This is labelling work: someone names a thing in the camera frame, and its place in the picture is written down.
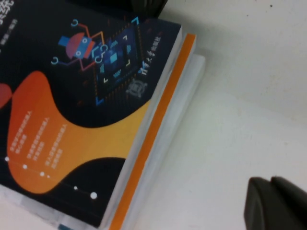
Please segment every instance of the orange wave shape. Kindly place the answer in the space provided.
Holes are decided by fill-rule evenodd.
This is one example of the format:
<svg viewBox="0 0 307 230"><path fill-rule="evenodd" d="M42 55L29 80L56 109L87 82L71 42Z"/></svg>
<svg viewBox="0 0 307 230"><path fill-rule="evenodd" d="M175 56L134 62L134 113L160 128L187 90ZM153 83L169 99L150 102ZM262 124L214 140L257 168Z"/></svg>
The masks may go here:
<svg viewBox="0 0 307 230"><path fill-rule="evenodd" d="M6 91L0 108L11 97L1 87ZM115 124L80 127L56 108L46 76L31 73L12 96L7 153L14 180L29 192L43 194L88 161L126 158L148 104Z"/></svg>

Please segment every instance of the black plastic item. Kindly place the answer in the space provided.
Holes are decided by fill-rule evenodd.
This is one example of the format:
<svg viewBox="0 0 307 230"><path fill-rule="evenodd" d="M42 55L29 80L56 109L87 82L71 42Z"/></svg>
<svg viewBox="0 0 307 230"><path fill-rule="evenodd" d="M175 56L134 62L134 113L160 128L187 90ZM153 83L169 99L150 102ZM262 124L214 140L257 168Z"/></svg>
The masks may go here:
<svg viewBox="0 0 307 230"><path fill-rule="evenodd" d="M99 11L102 6L136 12L147 17L158 17L167 0L68 0L86 8Z"/></svg>
<svg viewBox="0 0 307 230"><path fill-rule="evenodd" d="M244 219L247 230L307 230L307 193L282 177L251 178Z"/></svg>

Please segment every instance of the cartoon robot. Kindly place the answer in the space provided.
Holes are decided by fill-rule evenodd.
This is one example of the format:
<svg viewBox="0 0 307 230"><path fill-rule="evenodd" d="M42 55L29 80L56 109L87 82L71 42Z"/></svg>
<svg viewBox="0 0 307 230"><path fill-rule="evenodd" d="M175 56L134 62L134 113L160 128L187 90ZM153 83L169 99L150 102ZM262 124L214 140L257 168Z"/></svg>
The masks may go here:
<svg viewBox="0 0 307 230"><path fill-rule="evenodd" d="M83 27L86 30L86 36L85 36L85 33L77 33L71 38L62 36L58 42L58 45L64 46L66 48L66 54L72 61L69 63L64 63L64 62L59 61L58 57L53 57L51 64L52 65L62 64L65 66L69 66L72 63L79 61L81 70L85 71L88 68L90 68L92 65L97 63L97 61L93 61L91 64L89 64L86 67L83 67L83 63L82 63L82 60L89 59L91 54L92 56L94 56L93 48L96 43L93 41L93 38L101 36L102 45L100 46L100 48L101 50L103 50L103 47L107 48L107 46L105 45L104 35L103 35L103 32L100 31L96 33L95 35L90 36L87 26L79 23L77 19L74 19L72 21L71 26L72 27L76 27L76 26Z"/></svg>

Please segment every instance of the book cover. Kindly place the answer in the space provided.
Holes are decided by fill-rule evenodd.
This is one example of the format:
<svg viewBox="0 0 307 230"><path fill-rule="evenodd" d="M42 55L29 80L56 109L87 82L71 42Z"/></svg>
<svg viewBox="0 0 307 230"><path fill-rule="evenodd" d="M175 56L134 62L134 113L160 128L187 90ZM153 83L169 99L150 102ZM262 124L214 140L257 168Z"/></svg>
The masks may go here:
<svg viewBox="0 0 307 230"><path fill-rule="evenodd" d="M181 26L0 4L0 184L99 226Z"/></svg>

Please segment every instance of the white dot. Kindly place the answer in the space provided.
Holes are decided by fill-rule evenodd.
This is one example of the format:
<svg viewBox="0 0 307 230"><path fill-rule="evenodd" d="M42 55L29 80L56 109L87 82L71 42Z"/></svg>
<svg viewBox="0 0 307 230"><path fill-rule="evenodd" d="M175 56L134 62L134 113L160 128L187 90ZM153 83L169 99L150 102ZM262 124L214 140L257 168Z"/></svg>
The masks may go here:
<svg viewBox="0 0 307 230"><path fill-rule="evenodd" d="M91 193L91 199L95 200L97 198L97 193L92 192Z"/></svg>

